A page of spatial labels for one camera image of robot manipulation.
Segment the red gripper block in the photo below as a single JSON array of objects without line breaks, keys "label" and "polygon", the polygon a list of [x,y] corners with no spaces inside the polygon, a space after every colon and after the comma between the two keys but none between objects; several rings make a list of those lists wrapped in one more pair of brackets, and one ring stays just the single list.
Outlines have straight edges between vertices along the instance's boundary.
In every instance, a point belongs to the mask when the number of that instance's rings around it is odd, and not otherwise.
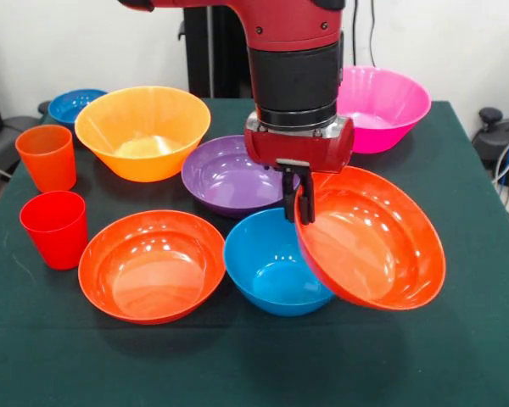
[{"label": "red gripper block", "polygon": [[[245,129],[244,140],[249,157],[257,164],[277,167],[294,162],[300,167],[301,192],[299,215],[303,225],[315,221],[314,190],[311,171],[339,173],[350,161],[354,144],[354,126],[346,121],[338,127],[337,137],[290,136],[269,131]],[[295,174],[282,168],[282,195],[285,219],[294,222]]]}]

